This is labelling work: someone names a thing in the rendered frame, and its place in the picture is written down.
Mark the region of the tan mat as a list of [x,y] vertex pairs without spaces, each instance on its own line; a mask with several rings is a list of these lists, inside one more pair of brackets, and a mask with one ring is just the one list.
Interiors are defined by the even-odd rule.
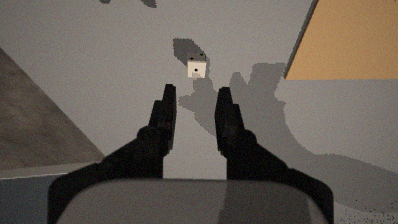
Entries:
[[398,79],[398,0],[316,0],[285,80]]

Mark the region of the white die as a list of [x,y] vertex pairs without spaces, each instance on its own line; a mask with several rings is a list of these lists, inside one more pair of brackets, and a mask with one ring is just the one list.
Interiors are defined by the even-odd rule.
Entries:
[[205,53],[187,54],[187,77],[204,78],[206,71]]

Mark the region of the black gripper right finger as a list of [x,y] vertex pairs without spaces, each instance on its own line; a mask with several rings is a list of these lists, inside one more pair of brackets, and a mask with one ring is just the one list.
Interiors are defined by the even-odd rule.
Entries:
[[[215,108],[217,147],[227,159],[228,180],[269,181],[294,187],[309,195],[329,224],[334,224],[334,199],[330,187],[294,168],[257,143],[245,129],[238,104],[233,104],[230,87],[219,88]],[[232,179],[233,178],[233,179]]]

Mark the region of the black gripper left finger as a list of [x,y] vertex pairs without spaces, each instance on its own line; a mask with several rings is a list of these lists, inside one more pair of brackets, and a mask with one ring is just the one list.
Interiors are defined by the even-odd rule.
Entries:
[[107,180],[163,178],[163,158],[173,148],[177,115],[176,86],[166,84],[155,100],[148,126],[136,139],[93,163],[56,178],[48,189],[47,224],[56,224],[71,200],[83,189]]

